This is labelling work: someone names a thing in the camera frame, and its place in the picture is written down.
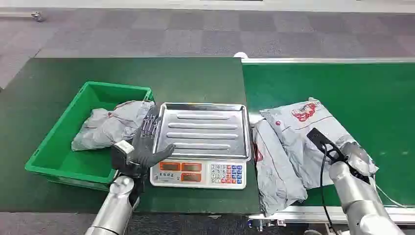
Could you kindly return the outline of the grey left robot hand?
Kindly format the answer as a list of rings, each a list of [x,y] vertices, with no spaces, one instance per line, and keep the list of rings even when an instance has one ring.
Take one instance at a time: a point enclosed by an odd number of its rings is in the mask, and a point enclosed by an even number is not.
[[[175,150],[169,144],[163,150],[153,151],[153,145],[159,126],[160,106],[153,105],[144,116],[141,127],[131,141],[120,141],[111,147],[112,168],[120,174],[138,178],[149,168],[167,159]]]

